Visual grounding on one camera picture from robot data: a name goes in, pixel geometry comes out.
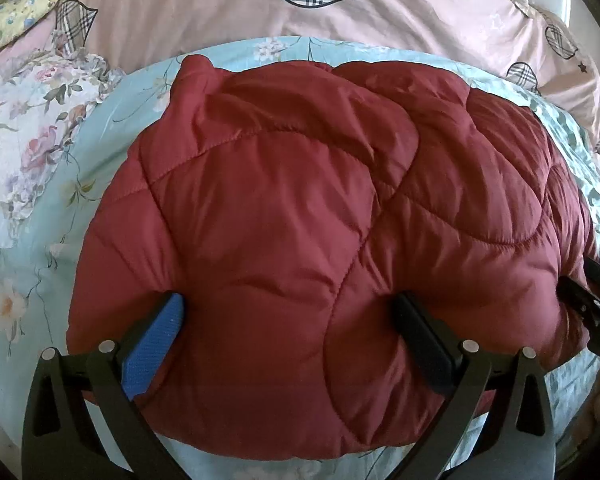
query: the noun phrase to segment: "metal bolt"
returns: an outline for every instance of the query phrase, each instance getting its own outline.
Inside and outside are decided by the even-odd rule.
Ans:
[[[42,351],[42,355],[41,355],[41,357],[45,361],[51,361],[51,359],[53,359],[55,356],[56,356],[56,349],[55,348],[45,348]]]
[[[98,350],[103,354],[108,354],[109,352],[113,352],[115,347],[116,344],[111,339],[107,339],[98,345]]]
[[[536,351],[531,348],[531,346],[525,346],[522,349],[522,355],[524,357],[526,357],[527,359],[535,359],[536,358]]]
[[[465,339],[462,341],[462,348],[471,354],[475,354],[480,349],[480,345],[473,339]]]

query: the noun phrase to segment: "red puffer jacket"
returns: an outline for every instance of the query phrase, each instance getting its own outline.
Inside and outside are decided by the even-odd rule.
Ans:
[[[390,322],[412,290],[462,338],[586,342],[558,303],[594,232],[528,108],[407,62],[187,57],[88,229],[71,352],[120,338],[176,290],[180,335],[138,404],[209,452],[332,458],[415,441],[440,405]]]

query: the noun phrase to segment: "floral pillow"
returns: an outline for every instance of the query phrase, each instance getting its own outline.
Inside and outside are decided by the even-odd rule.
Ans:
[[[42,51],[0,78],[0,248],[13,246],[78,125],[120,77],[99,56]]]

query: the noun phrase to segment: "black metal bracket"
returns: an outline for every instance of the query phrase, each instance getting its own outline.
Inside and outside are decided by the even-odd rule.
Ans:
[[[554,426],[536,352],[525,347],[515,356],[493,354],[475,341],[460,341],[410,292],[394,299],[392,311],[432,389],[452,393],[387,480],[552,479]],[[471,457],[445,471],[486,390],[496,395]]]
[[[396,328],[426,380],[446,399],[426,433],[388,480],[549,480],[555,443],[544,371],[531,348],[516,355],[483,351],[460,341],[408,292],[391,304]],[[96,351],[61,356],[48,348],[34,375],[24,425],[24,480],[186,480],[128,400],[121,386],[126,356],[150,323]],[[486,424],[471,457],[445,471],[482,394],[495,390]],[[132,471],[109,461],[89,416],[92,392]]]
[[[600,264],[586,258],[584,271],[587,279],[600,288]],[[563,303],[580,315],[589,330],[587,347],[600,356],[600,298],[567,276],[560,276],[556,292]]]

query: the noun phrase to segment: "blue gripper pad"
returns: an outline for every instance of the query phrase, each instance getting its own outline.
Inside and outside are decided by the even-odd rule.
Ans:
[[[122,389],[129,400],[149,389],[183,319],[184,298],[172,294],[122,364]]]

